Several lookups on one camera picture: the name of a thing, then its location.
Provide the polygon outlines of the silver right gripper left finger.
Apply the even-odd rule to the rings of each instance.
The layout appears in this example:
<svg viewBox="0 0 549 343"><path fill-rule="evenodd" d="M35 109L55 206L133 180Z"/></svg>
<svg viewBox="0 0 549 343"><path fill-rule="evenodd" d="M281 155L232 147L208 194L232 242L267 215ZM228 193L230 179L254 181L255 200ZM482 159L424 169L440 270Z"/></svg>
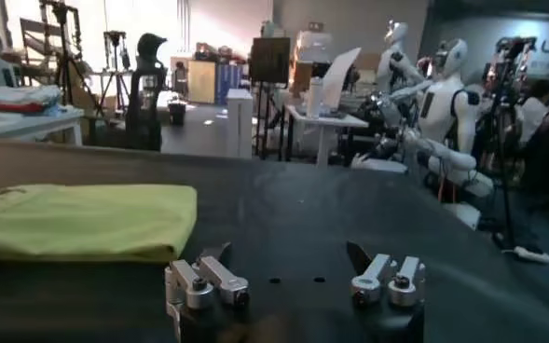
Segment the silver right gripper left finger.
<svg viewBox="0 0 549 343"><path fill-rule="evenodd" d="M171 261L164 269L168 310L186 306L209 309L215 298L225 306L243 309L249 304L249 282L227 268L231 243L204 249L193 263Z"/></svg>

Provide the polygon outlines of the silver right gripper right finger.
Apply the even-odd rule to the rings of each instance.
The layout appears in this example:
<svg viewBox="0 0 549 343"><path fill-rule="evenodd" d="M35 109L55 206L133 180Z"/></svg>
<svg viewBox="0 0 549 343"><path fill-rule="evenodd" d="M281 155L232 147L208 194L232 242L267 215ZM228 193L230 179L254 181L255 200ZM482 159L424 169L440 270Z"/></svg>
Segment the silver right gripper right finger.
<svg viewBox="0 0 549 343"><path fill-rule="evenodd" d="M356 275L350 281L351 299L358 308L388 297L392 306L412 308L425 299L426 266L415 256L406 256L401 264L389 254L370 256L353 242L346 250Z"/></svg>

